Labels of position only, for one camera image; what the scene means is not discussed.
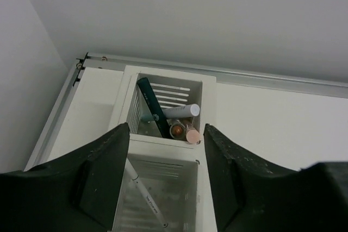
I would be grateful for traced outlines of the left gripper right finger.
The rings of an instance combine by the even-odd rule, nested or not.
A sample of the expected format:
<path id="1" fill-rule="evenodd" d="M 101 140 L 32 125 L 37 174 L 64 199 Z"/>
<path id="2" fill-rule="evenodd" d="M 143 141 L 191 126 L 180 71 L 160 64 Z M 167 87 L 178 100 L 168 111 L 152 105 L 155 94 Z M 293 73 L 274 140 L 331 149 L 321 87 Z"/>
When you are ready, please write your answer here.
<path id="1" fill-rule="evenodd" d="M 346 162 L 294 171 L 213 125 L 203 136 L 218 231 L 347 231 Z"/>

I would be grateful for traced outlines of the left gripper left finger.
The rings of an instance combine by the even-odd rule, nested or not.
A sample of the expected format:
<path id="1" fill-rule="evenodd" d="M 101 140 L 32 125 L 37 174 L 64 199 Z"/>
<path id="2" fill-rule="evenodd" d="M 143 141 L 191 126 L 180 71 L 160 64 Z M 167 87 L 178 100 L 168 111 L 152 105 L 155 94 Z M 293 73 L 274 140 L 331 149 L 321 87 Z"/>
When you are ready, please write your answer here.
<path id="1" fill-rule="evenodd" d="M 111 231 L 129 126 L 28 171 L 1 174 L 1 231 Z"/>

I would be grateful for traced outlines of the thin white liner pen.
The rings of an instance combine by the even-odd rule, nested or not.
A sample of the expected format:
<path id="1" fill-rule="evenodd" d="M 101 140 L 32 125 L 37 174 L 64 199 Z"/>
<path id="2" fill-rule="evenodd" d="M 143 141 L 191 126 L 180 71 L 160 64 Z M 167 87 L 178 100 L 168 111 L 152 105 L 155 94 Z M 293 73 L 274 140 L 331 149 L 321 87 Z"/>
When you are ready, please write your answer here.
<path id="1" fill-rule="evenodd" d="M 138 189 L 138 191 L 142 195 L 143 199 L 146 201 L 146 204 L 149 206 L 151 211 L 156 216 L 157 220 L 160 222 L 162 228 L 164 230 L 168 229 L 169 223 L 164 218 L 164 216 L 163 216 L 162 212 L 160 211 L 160 209 L 158 208 L 155 200 L 150 195 L 148 189 L 141 181 L 140 176 L 136 172 L 135 168 L 133 167 L 133 165 L 131 164 L 129 159 L 126 159 L 125 169 L 126 169 L 127 173 L 129 174 L 130 179 L 132 180 L 133 184 L 136 186 L 136 188 Z"/>

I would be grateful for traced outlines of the pink makeup stick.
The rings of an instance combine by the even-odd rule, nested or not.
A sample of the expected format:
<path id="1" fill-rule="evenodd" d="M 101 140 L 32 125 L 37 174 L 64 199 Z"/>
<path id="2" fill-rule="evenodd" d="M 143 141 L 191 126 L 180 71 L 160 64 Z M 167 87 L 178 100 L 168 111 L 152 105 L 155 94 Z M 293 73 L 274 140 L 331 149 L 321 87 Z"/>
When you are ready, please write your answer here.
<path id="1" fill-rule="evenodd" d="M 200 141 L 200 133 L 194 128 L 191 123 L 187 124 L 186 140 L 190 144 L 197 144 Z"/>

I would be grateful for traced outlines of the black gold makeup pencil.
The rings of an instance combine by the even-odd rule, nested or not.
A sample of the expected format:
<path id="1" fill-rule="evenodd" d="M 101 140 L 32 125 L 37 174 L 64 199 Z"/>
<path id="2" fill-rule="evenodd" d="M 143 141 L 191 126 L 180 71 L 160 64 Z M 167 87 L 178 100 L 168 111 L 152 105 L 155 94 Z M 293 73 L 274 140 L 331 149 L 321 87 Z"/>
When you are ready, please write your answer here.
<path id="1" fill-rule="evenodd" d="M 186 135 L 186 128 L 185 126 L 176 121 L 176 122 L 172 122 L 171 126 L 170 126 L 170 135 L 173 139 L 175 140 L 182 140 L 185 138 Z"/>

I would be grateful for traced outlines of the lavender white makeup stick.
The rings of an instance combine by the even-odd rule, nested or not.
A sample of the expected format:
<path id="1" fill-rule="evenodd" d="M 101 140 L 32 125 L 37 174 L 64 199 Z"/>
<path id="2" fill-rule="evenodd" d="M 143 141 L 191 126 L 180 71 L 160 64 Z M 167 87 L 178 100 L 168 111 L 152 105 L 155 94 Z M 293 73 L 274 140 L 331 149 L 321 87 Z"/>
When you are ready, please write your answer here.
<path id="1" fill-rule="evenodd" d="M 189 104 L 165 109 L 163 113 L 168 119 L 196 117 L 200 115 L 200 106 L 198 104 Z"/>

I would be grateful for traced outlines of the dark teal makeup pen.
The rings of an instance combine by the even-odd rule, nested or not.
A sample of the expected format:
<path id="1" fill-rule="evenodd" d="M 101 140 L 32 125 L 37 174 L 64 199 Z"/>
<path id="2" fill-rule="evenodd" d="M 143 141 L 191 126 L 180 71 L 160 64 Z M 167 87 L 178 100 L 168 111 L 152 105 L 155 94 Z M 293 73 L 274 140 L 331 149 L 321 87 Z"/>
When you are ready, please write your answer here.
<path id="1" fill-rule="evenodd" d="M 165 139 L 170 139 L 170 126 L 167 122 L 167 118 L 164 115 L 156 95 L 151 87 L 151 84 L 147 77 L 141 78 L 137 81 L 137 86 L 140 89 L 144 100 L 148 106 L 148 109 L 155 121 L 157 128 L 161 136 Z"/>

